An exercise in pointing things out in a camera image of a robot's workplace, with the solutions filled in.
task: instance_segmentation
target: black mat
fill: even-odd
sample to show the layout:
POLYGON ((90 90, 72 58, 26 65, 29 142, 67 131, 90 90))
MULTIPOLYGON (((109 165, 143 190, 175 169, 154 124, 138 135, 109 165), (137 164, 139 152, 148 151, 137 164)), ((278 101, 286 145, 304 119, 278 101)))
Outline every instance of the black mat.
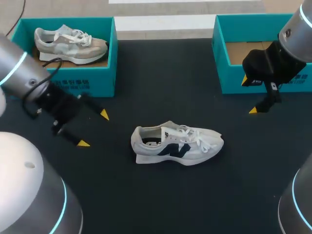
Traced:
POLYGON ((285 94, 268 114, 249 115, 264 95, 222 95, 210 39, 121 41, 116 97, 99 99, 110 122, 90 114, 77 130, 92 147, 50 134, 18 101, 0 121, 33 142, 79 198, 83 234, 280 234, 279 197, 312 149, 312 95, 285 94), (137 165, 136 126, 216 130, 225 145, 192 167, 137 165))

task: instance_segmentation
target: shoe lace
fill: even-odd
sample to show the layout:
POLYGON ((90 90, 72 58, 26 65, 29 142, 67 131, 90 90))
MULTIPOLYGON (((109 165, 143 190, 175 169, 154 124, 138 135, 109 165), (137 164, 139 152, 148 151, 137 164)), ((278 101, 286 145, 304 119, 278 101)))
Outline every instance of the shoe lace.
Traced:
POLYGON ((76 35, 71 38, 70 43, 75 43, 75 44, 80 43, 82 46, 91 45, 91 41, 92 41, 91 35, 87 33, 83 33, 83 31, 78 30, 78 29, 74 29, 73 33, 76 33, 76 35))
POLYGON ((196 142, 198 147, 203 153, 208 152, 208 150, 212 147, 211 144, 206 142, 203 137, 201 136, 201 132, 196 129, 192 129, 186 125, 181 125, 182 127, 187 128, 186 130, 184 129, 178 129, 178 131, 181 131, 184 136, 187 138, 186 141, 180 140, 183 143, 193 143, 196 142))

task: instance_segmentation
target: teal box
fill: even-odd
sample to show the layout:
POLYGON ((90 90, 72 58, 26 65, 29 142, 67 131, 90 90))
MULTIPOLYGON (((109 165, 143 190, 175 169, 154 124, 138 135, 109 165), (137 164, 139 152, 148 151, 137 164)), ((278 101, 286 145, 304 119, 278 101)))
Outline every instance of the teal box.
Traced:
MULTIPOLYGON (((247 14, 217 15, 214 23, 212 47, 223 94, 265 93, 264 84, 243 87, 245 76, 242 65, 231 65, 227 42, 259 42, 277 40, 277 34, 292 17, 292 14, 247 14)), ((311 92, 312 63, 288 84, 281 92, 311 92)))
POLYGON ((113 97, 117 70, 118 42, 113 17, 107 18, 21 18, 12 37, 12 42, 28 54, 35 46, 34 32, 40 27, 56 30, 63 24, 109 42, 107 67, 60 68, 52 81, 62 89, 77 96, 83 92, 93 97, 113 97))

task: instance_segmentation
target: navy n logo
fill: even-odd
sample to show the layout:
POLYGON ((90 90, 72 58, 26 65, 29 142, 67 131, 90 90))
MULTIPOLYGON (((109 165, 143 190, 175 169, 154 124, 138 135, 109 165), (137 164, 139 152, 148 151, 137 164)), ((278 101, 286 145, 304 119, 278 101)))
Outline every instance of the navy n logo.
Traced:
POLYGON ((189 144, 184 144, 181 150, 179 151, 179 144, 169 144, 167 145, 158 155, 164 156, 164 155, 170 155, 173 157, 183 157, 186 152, 188 152, 191 149, 189 144))

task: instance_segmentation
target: sneaker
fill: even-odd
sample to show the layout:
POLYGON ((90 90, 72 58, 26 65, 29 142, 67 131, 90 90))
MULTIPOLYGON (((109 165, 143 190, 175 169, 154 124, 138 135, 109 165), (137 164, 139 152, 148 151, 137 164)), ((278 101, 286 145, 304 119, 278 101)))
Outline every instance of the sneaker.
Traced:
POLYGON ((88 64, 102 58, 108 43, 102 39, 92 38, 78 29, 63 25, 56 31, 35 30, 35 44, 40 52, 41 61, 61 58, 75 64, 88 64))
POLYGON ((173 160, 191 166, 215 156, 223 144, 220 133, 171 121, 156 127, 137 127, 131 136, 139 164, 173 160))

